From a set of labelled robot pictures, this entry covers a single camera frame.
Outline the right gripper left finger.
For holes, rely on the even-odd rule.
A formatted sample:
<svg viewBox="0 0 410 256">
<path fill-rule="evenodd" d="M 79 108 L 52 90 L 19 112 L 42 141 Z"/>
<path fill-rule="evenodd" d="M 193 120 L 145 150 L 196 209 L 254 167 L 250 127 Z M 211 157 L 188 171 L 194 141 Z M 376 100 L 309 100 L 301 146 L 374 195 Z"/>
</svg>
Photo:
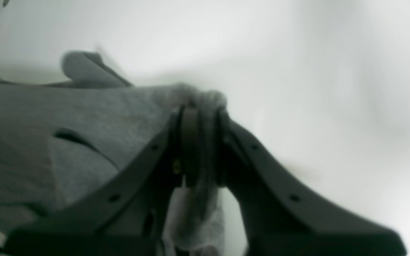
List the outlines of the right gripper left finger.
<svg viewBox="0 0 410 256">
<path fill-rule="evenodd" d="M 166 256 L 170 198 L 183 175 L 179 160 L 184 107 L 174 112 L 125 169 L 98 191 L 11 232 L 10 256 Z"/>
</svg>

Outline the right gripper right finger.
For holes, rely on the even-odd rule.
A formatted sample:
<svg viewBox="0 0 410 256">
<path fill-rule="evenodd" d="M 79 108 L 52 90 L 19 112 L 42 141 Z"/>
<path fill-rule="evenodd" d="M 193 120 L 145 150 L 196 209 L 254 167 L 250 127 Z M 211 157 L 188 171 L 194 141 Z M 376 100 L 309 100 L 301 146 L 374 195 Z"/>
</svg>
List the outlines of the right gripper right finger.
<svg viewBox="0 0 410 256">
<path fill-rule="evenodd" d="M 353 214 L 295 178 L 226 110 L 217 112 L 219 185 L 237 199 L 248 256 L 405 256 L 393 230 Z"/>
</svg>

